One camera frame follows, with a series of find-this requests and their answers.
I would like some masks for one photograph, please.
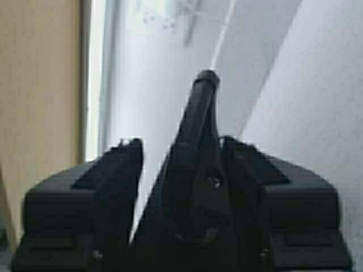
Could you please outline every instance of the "beige wall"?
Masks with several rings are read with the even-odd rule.
[[[0,208],[13,249],[24,193],[78,162],[78,71],[78,0],[0,0]]]

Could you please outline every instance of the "cable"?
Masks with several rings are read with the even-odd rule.
[[[221,49],[222,49],[222,46],[223,46],[224,41],[226,39],[227,30],[228,30],[228,27],[230,25],[230,21],[231,21],[232,15],[233,15],[235,4],[236,4],[236,0],[231,0],[229,2],[229,6],[228,6],[227,13],[226,13],[225,21],[224,21],[224,24],[221,27],[220,36],[219,36],[218,41],[216,43],[216,47],[214,48],[214,53],[213,53],[213,56],[212,56],[212,60],[210,62],[210,69],[211,70],[214,70],[216,68],[218,57],[221,54]]]

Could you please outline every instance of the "white wall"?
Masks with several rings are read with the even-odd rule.
[[[239,136],[248,120],[300,0],[239,0],[217,71],[222,79],[217,122]]]
[[[217,110],[221,134],[238,135],[241,131],[298,3],[299,0],[278,0],[274,5],[262,0],[237,2],[233,26],[228,30],[217,66],[222,78]],[[121,27],[108,143],[115,145],[122,137],[134,136],[144,141],[146,159],[136,218],[141,215],[177,133],[192,81],[210,65],[228,4],[229,1],[218,0],[202,2],[200,11],[213,20],[197,19],[188,47]]]
[[[363,2],[304,0],[242,139],[339,190],[363,270]]]

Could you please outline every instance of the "white cord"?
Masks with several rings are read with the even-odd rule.
[[[236,0],[230,0],[228,10],[227,10],[227,13],[226,13],[226,17],[225,17],[225,21],[224,21],[224,24],[221,27],[220,36],[218,37],[216,47],[214,48],[213,57],[212,57],[212,60],[210,62],[210,69],[211,70],[214,70],[216,68],[218,57],[221,54],[221,49],[222,49],[223,43],[224,43],[224,41],[226,39],[227,30],[228,30],[228,27],[230,25],[230,21],[231,21],[232,15],[233,15],[235,4],[236,4]]]

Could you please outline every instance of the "screw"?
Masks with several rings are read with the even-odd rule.
[[[103,259],[103,254],[99,250],[93,251],[93,258],[97,261],[100,261]]]
[[[207,178],[208,182],[211,183],[213,185],[214,188],[218,189],[222,186],[222,182],[220,179],[216,178],[216,177],[208,177]]]
[[[260,257],[263,261],[265,261],[268,257],[268,249],[267,248],[264,248],[262,250],[262,252],[260,253]]]

